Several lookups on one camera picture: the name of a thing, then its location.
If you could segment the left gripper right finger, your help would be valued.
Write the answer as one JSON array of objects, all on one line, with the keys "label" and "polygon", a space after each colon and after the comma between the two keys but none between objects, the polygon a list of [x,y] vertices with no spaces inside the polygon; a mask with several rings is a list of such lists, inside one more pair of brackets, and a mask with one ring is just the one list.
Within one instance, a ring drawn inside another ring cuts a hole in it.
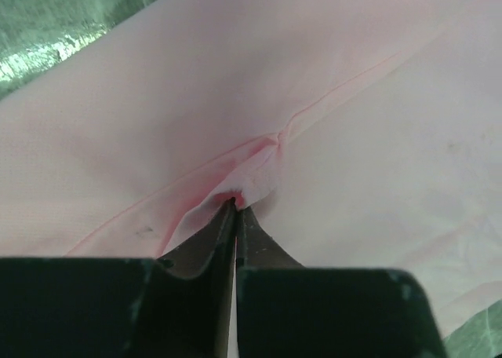
[{"label": "left gripper right finger", "polygon": [[444,357],[422,286],[391,268],[307,268],[260,226],[237,220],[242,357]]}]

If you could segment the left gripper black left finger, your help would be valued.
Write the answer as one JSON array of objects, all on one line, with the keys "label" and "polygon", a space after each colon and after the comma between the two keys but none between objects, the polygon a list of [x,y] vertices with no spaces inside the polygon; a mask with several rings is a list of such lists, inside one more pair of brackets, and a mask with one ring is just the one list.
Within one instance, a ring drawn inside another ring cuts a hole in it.
[{"label": "left gripper black left finger", "polygon": [[225,357],[235,201],[160,258],[3,258],[4,357]]}]

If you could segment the pink t shirt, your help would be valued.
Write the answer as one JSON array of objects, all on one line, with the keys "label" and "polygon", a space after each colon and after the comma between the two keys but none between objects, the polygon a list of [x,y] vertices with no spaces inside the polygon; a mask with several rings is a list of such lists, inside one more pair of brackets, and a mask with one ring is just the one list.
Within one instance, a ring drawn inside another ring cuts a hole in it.
[{"label": "pink t shirt", "polygon": [[1,103],[4,256],[158,257],[220,204],[313,266],[501,298],[501,0],[158,0]]}]

